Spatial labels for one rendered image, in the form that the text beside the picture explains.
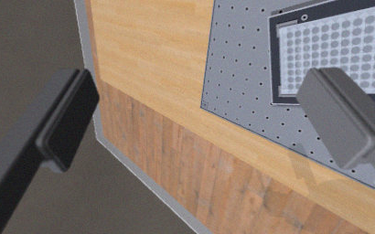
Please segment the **grey flat rectangular base plate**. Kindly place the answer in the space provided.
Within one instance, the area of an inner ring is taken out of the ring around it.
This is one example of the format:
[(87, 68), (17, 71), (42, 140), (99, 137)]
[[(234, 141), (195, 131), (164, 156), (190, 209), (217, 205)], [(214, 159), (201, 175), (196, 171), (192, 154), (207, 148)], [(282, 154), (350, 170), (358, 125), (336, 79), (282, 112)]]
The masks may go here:
[(300, 105), (272, 104), (268, 16), (328, 0), (213, 0), (200, 109), (375, 190), (375, 168), (340, 169)]

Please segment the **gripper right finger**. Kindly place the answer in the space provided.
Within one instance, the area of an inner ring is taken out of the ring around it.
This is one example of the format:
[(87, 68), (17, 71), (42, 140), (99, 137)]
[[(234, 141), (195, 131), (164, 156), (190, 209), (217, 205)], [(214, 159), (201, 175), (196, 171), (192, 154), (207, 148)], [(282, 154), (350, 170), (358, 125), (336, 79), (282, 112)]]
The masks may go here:
[(295, 97), (339, 168), (375, 168), (375, 101), (346, 72), (311, 68)]

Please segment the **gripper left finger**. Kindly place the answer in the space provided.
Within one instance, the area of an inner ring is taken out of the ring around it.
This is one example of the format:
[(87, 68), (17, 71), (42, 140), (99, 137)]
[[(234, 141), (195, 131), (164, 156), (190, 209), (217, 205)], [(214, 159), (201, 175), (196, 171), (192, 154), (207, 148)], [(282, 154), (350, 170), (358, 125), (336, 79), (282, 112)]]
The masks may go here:
[(0, 234), (40, 167), (67, 172), (100, 100), (88, 69), (57, 69), (0, 141)]

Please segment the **dark grey rectangular plate nest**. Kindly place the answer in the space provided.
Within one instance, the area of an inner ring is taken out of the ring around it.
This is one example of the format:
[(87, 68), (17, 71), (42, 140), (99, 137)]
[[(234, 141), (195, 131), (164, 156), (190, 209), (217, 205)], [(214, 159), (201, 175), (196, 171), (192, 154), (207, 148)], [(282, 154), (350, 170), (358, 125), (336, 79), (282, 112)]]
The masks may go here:
[(375, 6), (375, 0), (328, 0), (275, 16), (268, 16), (272, 104), (300, 105), (296, 94), (281, 94), (279, 29)]

